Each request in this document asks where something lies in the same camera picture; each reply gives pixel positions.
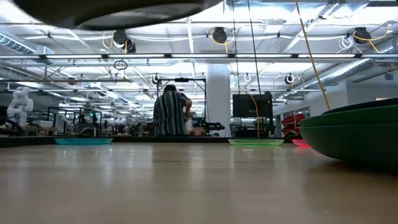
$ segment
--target green bowl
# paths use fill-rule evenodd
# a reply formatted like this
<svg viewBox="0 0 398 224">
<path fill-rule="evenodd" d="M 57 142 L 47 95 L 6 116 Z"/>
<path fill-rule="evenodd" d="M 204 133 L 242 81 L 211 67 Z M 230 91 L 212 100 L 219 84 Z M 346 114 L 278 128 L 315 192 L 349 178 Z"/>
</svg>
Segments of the green bowl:
<svg viewBox="0 0 398 224">
<path fill-rule="evenodd" d="M 304 127 L 304 140 L 319 153 L 347 162 L 398 168 L 398 123 Z"/>
<path fill-rule="evenodd" d="M 229 139 L 229 143 L 234 146 L 252 146 L 267 147 L 280 146 L 285 140 L 283 139 Z"/>
<path fill-rule="evenodd" d="M 398 105 L 365 108 L 306 118 L 301 120 L 300 127 L 302 130 L 304 127 L 313 126 L 398 123 L 397 114 Z"/>
</svg>

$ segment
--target computer monitor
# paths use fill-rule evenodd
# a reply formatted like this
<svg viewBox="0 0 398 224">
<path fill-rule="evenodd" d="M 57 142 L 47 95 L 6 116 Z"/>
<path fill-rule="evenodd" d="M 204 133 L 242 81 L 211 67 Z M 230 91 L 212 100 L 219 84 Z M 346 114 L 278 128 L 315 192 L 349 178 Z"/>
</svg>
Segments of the computer monitor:
<svg viewBox="0 0 398 224">
<path fill-rule="evenodd" d="M 252 95 L 258 108 L 258 117 L 272 119 L 272 95 Z M 256 106 L 248 94 L 233 95 L 234 118 L 257 118 Z"/>
</svg>

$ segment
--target humanoid robot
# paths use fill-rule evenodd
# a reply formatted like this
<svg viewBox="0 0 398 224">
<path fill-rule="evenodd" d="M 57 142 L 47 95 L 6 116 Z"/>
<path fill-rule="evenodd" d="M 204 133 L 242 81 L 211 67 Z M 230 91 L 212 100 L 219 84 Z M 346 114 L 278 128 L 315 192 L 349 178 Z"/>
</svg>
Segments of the humanoid robot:
<svg viewBox="0 0 398 224">
<path fill-rule="evenodd" d="M 28 87 L 18 87 L 17 91 L 12 94 L 12 101 L 7 109 L 7 117 L 12 118 L 18 115 L 19 126 L 26 125 L 26 112 L 33 110 L 33 100 L 28 98 L 30 89 Z"/>
</svg>

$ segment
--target person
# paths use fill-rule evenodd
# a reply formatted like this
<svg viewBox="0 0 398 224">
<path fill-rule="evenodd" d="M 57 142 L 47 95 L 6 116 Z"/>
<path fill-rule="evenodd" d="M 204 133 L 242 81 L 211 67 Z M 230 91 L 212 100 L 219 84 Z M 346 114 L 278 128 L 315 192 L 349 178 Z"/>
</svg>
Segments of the person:
<svg viewBox="0 0 398 224">
<path fill-rule="evenodd" d="M 192 101 L 185 94 L 177 92 L 174 85 L 167 85 L 154 105 L 156 136 L 187 135 L 184 117 L 190 117 L 191 106 Z"/>
</svg>

